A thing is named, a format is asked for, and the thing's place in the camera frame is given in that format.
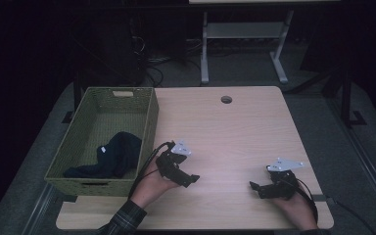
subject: sleeve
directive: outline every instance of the sleeve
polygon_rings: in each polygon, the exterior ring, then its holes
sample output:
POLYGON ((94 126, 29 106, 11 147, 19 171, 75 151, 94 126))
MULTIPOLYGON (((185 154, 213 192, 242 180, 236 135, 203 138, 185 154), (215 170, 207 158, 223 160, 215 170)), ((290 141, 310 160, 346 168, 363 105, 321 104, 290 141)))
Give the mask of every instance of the sleeve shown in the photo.
POLYGON ((331 233, 325 229, 313 229, 313 230, 302 231, 300 235, 331 235, 331 233))
POLYGON ((101 235, 128 235, 133 234, 142 222, 146 212, 132 201, 128 200, 116 212, 110 222, 99 228, 101 235))

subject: hand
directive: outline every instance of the hand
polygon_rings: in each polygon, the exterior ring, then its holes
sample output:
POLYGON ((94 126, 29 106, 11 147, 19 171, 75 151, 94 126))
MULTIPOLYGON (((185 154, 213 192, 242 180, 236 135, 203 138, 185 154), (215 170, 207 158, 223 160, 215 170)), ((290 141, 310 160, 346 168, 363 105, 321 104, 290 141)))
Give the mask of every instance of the hand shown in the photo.
POLYGON ((295 193, 289 200, 282 198, 271 199, 271 202, 279 207, 299 230, 318 229, 315 218, 313 217, 313 212, 306 199, 302 197, 301 194, 295 193))
POLYGON ((158 172, 156 164, 158 156, 154 157, 145 171, 145 177, 139 182, 130 200, 142 209, 155 202, 168 189, 179 185, 164 179, 158 172))

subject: person's right hand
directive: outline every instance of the person's right hand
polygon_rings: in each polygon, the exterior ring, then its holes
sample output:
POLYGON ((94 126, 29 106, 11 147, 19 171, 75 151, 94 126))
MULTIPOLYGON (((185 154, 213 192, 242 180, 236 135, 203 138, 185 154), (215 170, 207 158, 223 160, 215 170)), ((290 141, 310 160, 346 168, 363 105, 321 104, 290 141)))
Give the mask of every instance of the person's right hand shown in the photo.
POLYGON ((298 227, 299 230, 318 229, 313 212, 306 199, 301 194, 295 193, 291 199, 275 198, 270 200, 279 207, 288 219, 298 227))

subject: dark floor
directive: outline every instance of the dark floor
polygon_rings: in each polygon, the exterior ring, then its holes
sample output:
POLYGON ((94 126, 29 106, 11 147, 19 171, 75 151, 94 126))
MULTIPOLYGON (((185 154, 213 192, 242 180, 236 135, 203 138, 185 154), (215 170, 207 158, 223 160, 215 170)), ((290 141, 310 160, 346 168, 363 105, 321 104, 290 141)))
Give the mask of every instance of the dark floor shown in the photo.
MULTIPOLYGON (((281 61, 290 82, 280 84, 268 56, 276 42, 271 43, 256 42, 254 48, 242 50, 241 53, 210 57, 208 86, 273 85, 289 90, 316 75, 315 72, 300 70, 306 45, 288 43, 281 61)), ((189 63, 172 61, 156 67, 164 74, 162 87, 200 85, 200 71, 196 66, 200 57, 188 59, 189 63)), ((160 74, 156 70, 149 70, 149 73, 159 81, 160 74)), ((360 111, 367 124, 346 128, 339 118, 340 95, 333 99, 324 98, 321 95, 324 84, 325 80, 322 80, 299 94, 285 95, 286 102, 324 194, 357 212, 376 231, 376 186, 360 160, 360 152, 363 152, 376 168, 376 111, 366 93, 354 84, 352 110, 360 111), (361 151, 354 141, 362 144, 361 151)), ((146 78, 141 86, 152 86, 152 81, 146 78)), ((56 227, 62 201, 71 198, 49 187, 43 180, 68 128, 62 121, 66 113, 72 110, 73 91, 70 84, 48 116, 0 204, 0 235, 94 233, 62 231, 56 227)), ((330 210, 335 220, 332 234, 371 234, 342 207, 331 205, 330 210)), ((243 234, 252 233, 255 232, 243 231, 243 234)), ((207 234, 219 233, 208 231, 207 234)), ((275 231, 275 234, 297 234, 297 231, 275 231)))

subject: green woven basket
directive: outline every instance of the green woven basket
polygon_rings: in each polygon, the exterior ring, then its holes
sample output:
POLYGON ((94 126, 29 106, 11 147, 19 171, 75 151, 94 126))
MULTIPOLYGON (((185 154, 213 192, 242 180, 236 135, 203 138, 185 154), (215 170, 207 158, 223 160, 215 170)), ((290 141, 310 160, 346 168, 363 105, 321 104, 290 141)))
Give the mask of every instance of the green woven basket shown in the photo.
POLYGON ((89 87, 45 180, 67 195, 128 195, 137 172, 154 149, 159 105, 154 88, 89 87), (97 163, 96 149, 126 131, 142 140, 139 164, 122 178, 64 178, 70 167, 97 163))

